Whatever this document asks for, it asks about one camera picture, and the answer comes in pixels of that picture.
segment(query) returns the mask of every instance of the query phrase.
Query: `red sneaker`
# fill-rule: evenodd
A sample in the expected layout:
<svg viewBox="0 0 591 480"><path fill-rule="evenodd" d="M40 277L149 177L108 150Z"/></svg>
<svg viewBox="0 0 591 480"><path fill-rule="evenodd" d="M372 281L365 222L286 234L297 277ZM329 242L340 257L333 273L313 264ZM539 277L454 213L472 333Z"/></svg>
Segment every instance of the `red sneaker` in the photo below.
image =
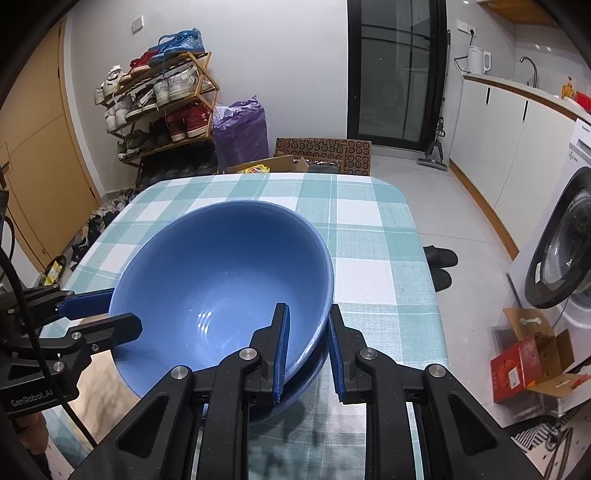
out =
<svg viewBox="0 0 591 480"><path fill-rule="evenodd" d="M131 67L129 74L135 77L140 73L147 72L150 69L148 61L157 53L158 50L148 50L145 51L140 58L134 59L131 62L129 62L129 66Z"/></svg>
<svg viewBox="0 0 591 480"><path fill-rule="evenodd" d="M178 113L178 111L173 112L166 117L166 123L170 129L170 138L173 142L178 142L187 138L187 129L185 128L184 118Z"/></svg>
<svg viewBox="0 0 591 480"><path fill-rule="evenodd" d="M208 108L201 102L191 105L184 112L185 121L187 122L187 135L198 137L207 132L209 114Z"/></svg>

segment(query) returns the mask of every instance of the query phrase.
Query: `black slipper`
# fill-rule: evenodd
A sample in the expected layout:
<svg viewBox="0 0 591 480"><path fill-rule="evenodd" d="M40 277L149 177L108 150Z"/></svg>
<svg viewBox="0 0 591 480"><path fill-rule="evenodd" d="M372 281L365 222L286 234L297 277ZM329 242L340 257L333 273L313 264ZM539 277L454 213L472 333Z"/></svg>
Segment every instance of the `black slipper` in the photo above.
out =
<svg viewBox="0 0 591 480"><path fill-rule="evenodd" d="M457 265L457 255L453 250L437 248L432 245L423 247L429 268L448 268Z"/></svg>
<svg viewBox="0 0 591 480"><path fill-rule="evenodd" d="M431 268L430 270L435 291L442 291L452 286L452 277L445 270L441 268Z"/></svg>

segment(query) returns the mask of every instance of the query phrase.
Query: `gray floor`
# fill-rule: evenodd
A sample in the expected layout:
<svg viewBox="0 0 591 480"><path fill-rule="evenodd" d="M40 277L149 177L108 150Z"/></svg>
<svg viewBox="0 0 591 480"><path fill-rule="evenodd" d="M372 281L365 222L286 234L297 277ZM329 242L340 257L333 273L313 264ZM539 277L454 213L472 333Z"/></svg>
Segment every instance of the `gray floor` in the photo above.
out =
<svg viewBox="0 0 591 480"><path fill-rule="evenodd" d="M490 370L491 359L515 342L502 311L515 306L506 277L511 258L453 173L374 155L371 175L402 190L423 245L456 252L452 286L437 294L450 369L501 425L515 423L537 403L527 396L493 403Z"/></svg>

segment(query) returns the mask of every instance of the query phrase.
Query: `checkered tablecloth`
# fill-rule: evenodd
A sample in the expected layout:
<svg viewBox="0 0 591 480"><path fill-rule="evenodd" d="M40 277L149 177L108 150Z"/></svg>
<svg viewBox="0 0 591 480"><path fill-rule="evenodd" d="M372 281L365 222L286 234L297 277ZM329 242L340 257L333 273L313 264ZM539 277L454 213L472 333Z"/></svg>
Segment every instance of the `checkered tablecloth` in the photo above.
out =
<svg viewBox="0 0 591 480"><path fill-rule="evenodd" d="M115 218L66 288L82 293L114 287L133 254L168 223L232 199L278 203L314 225L333 261L335 302L345 325L361 330L369 346L411 367L447 364L435 291L407 203L398 188L371 177L272 173L159 182ZM43 335L61 336L68 326L58 320ZM85 451L73 440L60 407L47 417L58 447L74 462L81 458ZM294 405L253 425L250 439L251 479L364 477L365 406L338 402L330 362Z"/></svg>

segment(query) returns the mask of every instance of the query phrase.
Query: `blue sneaker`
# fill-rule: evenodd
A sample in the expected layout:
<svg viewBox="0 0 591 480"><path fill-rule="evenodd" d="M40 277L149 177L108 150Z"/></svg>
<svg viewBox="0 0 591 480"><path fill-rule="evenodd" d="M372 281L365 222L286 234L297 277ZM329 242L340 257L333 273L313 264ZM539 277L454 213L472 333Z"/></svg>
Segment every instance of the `blue sneaker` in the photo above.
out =
<svg viewBox="0 0 591 480"><path fill-rule="evenodd" d="M163 38L171 38L165 43L161 44ZM194 28L192 30L183 30L174 35L163 35L158 41L158 45L152 48L159 48L159 52L154 55L148 65L155 67L160 65L164 59L175 57L179 53L190 51L191 53L201 53L205 51L203 47L203 40L201 39L201 32Z"/></svg>

